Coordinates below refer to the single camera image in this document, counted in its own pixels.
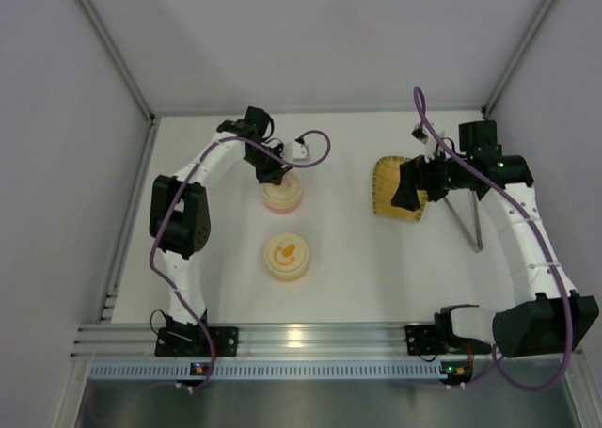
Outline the cream lid with pink knob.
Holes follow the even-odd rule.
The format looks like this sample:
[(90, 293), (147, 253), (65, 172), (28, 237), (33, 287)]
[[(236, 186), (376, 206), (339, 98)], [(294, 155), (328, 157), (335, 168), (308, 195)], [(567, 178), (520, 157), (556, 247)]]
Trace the cream lid with pink knob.
[(263, 202), (271, 208), (285, 210), (293, 207), (303, 197), (303, 184), (292, 171), (284, 175), (280, 184), (265, 183), (261, 186)]

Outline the cream lid with orange knob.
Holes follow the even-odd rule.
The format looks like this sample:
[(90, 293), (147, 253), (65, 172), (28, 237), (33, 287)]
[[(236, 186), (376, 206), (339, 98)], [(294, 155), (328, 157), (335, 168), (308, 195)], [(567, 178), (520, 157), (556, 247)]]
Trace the cream lid with orange knob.
[(309, 269), (309, 246), (297, 234), (281, 233), (267, 242), (263, 258), (272, 277), (282, 281), (293, 281), (302, 277)]

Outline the pink lunch box bowl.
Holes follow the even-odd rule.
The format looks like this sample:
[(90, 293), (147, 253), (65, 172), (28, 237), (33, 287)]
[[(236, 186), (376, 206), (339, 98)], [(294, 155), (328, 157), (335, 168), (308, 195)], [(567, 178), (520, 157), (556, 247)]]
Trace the pink lunch box bowl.
[(283, 183), (281, 185), (265, 184), (261, 189), (264, 205), (276, 214), (289, 214), (295, 211), (303, 198), (303, 187)]

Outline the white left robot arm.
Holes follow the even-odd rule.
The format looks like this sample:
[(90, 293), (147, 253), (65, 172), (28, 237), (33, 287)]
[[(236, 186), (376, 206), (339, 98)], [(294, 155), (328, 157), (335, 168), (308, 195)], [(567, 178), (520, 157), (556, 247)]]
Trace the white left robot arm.
[(170, 289), (165, 326), (156, 333), (158, 357), (210, 354), (207, 307), (201, 290), (201, 250), (211, 233), (207, 190), (241, 161), (253, 166), (260, 184), (282, 183), (290, 169), (280, 162), (284, 146), (268, 145), (274, 127), (267, 112), (250, 106), (242, 119), (222, 122), (209, 146), (190, 164), (154, 180), (150, 268)]

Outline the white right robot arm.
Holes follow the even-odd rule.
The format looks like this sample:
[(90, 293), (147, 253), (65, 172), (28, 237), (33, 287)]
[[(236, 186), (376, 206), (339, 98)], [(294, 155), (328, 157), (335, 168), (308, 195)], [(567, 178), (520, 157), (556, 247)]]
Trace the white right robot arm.
[(559, 354), (577, 346), (599, 315), (594, 297), (579, 295), (562, 270), (537, 208), (534, 179), (526, 160), (506, 155), (493, 120), (459, 127), (460, 155), (446, 155), (417, 125), (412, 135), (425, 144), (399, 166), (391, 204), (415, 212), (419, 193), (437, 202), (451, 190), (474, 192), (493, 223), (513, 282), (514, 303), (451, 306), (436, 314), (446, 336), (496, 345), (505, 357)]

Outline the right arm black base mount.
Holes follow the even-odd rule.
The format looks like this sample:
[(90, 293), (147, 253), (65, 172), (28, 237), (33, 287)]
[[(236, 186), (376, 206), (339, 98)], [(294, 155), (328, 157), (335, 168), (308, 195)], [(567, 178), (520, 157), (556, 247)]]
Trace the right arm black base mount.
[(436, 325), (407, 325), (404, 327), (406, 349), (410, 356), (488, 355), (491, 346), (476, 339), (458, 337)]

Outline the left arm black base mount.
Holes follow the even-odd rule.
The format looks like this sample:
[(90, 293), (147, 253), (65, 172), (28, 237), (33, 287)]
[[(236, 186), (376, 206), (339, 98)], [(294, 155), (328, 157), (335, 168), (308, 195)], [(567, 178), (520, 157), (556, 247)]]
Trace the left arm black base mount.
[[(217, 357), (236, 357), (238, 328), (235, 326), (209, 326), (208, 332)], [(162, 327), (155, 343), (156, 357), (209, 357), (211, 349), (205, 333), (198, 326), (184, 329)]]

